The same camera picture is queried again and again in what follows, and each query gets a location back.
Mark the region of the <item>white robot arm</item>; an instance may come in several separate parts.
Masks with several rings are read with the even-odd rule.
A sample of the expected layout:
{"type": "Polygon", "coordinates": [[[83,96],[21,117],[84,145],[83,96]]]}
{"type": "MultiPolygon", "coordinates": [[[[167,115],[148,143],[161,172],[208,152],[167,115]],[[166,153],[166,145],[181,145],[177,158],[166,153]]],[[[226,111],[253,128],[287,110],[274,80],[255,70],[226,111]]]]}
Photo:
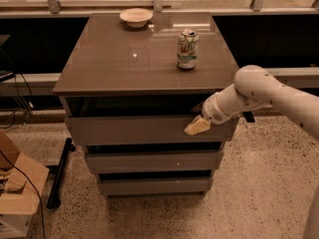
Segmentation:
{"type": "Polygon", "coordinates": [[[198,233],[215,239],[318,239],[317,97],[289,87],[257,66],[194,107],[195,134],[256,112],[241,121],[200,208],[198,233]]]}

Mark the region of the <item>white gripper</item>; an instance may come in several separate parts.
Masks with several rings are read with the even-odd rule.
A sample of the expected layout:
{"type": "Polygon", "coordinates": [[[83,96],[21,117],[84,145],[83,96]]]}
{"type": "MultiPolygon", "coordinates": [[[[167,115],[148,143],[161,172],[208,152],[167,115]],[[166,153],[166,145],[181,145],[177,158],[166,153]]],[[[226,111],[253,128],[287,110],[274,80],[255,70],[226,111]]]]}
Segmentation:
{"type": "Polygon", "coordinates": [[[218,93],[213,94],[206,99],[201,107],[201,115],[198,115],[184,129],[188,135],[195,135],[210,129],[210,123],[223,124],[231,119],[231,116],[225,114],[217,101],[218,93]]]}

